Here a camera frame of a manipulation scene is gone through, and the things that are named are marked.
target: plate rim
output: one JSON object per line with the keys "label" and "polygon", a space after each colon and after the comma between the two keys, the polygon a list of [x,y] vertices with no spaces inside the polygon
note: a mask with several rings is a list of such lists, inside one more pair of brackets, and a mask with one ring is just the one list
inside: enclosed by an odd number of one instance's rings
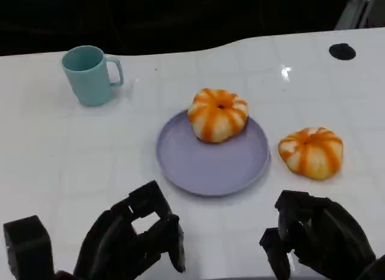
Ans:
{"label": "plate rim", "polygon": [[239,191],[242,191],[244,190],[245,188],[249,187],[252,185],[252,183],[258,181],[258,179],[260,177],[262,177],[265,172],[266,172],[266,169],[267,167],[269,166],[269,163],[270,163],[270,160],[271,160],[271,154],[270,154],[270,146],[269,146],[269,141],[268,141],[268,138],[266,136],[266,133],[265,131],[262,129],[262,127],[249,115],[247,120],[252,120],[254,122],[254,124],[262,131],[262,135],[263,135],[263,140],[265,141],[266,143],[266,149],[267,149],[267,155],[266,155],[266,158],[265,158],[265,161],[263,162],[263,165],[262,167],[260,168],[260,170],[256,173],[256,175],[253,177],[253,179],[245,182],[243,185],[238,186],[237,188],[234,188],[234,189],[231,189],[229,191],[226,191],[226,192],[222,192],[222,193],[202,193],[202,192],[199,192],[199,191],[194,191],[194,190],[189,190],[185,187],[182,187],[178,184],[176,184],[177,181],[173,180],[173,178],[168,174],[167,172],[167,169],[164,167],[162,161],[160,160],[160,140],[162,138],[162,135],[164,134],[164,131],[165,131],[165,127],[168,126],[170,124],[170,122],[172,122],[173,120],[177,119],[178,117],[180,116],[187,116],[187,110],[183,110],[179,113],[176,113],[174,116],[172,116],[168,121],[166,121],[166,123],[163,125],[163,127],[161,128],[161,131],[159,132],[158,134],[158,137],[156,139],[156,160],[158,162],[158,165],[159,167],[161,168],[161,172],[163,174],[163,176],[168,180],[170,181],[173,185],[175,185],[177,188],[180,188],[182,189],[183,191],[187,191],[188,193],[191,193],[191,194],[195,194],[197,196],[206,196],[206,197],[221,197],[221,196],[227,196],[227,195],[230,195],[230,194],[234,194],[234,193],[237,193]]}

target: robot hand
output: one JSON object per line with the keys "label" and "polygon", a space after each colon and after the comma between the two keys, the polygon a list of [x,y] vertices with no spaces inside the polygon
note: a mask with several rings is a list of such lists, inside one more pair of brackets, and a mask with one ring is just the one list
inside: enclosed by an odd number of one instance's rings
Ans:
{"label": "robot hand", "polygon": [[[159,220],[137,234],[132,222],[155,212]],[[8,262],[17,280],[131,280],[167,252],[185,271],[183,231],[157,183],[152,181],[104,211],[91,227],[73,275],[54,274],[51,240],[37,216],[4,224]]]}
{"label": "robot hand", "polygon": [[385,257],[376,260],[361,226],[338,203],[283,191],[275,208],[279,226],[267,229],[259,244],[277,279],[290,278],[291,250],[301,264],[331,280],[385,279]]}

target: orange pumpkin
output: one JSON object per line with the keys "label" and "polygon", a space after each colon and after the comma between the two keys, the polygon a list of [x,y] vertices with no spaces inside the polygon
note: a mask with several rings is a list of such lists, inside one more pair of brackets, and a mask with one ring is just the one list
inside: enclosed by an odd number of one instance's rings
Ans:
{"label": "orange pumpkin", "polygon": [[195,135],[208,143],[220,143],[245,127],[247,103],[234,93],[203,89],[188,110]]}
{"label": "orange pumpkin", "polygon": [[292,172],[312,179],[327,179],[342,165],[342,140],[326,127],[290,134],[280,141],[278,150]]}

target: ceramic mug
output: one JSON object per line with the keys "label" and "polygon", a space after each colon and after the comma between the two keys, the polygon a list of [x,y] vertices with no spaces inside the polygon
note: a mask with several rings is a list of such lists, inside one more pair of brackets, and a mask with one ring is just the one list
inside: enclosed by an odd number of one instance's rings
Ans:
{"label": "ceramic mug", "polygon": [[[108,77],[107,61],[116,64],[119,82],[111,82]],[[61,59],[61,65],[79,102],[84,105],[98,106],[106,103],[113,94],[113,87],[123,84],[123,71],[120,61],[106,57],[95,46],[78,46],[68,51]]]}

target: mug handle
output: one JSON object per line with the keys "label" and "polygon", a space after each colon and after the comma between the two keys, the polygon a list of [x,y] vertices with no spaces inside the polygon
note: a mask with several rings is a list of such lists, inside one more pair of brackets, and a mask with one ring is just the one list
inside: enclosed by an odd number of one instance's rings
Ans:
{"label": "mug handle", "polygon": [[116,67],[118,68],[119,71],[119,82],[111,82],[111,87],[121,87],[125,81],[123,77],[123,70],[122,70],[122,65],[120,64],[120,60],[116,58],[115,56],[109,56],[106,58],[106,61],[111,61],[116,64]]}

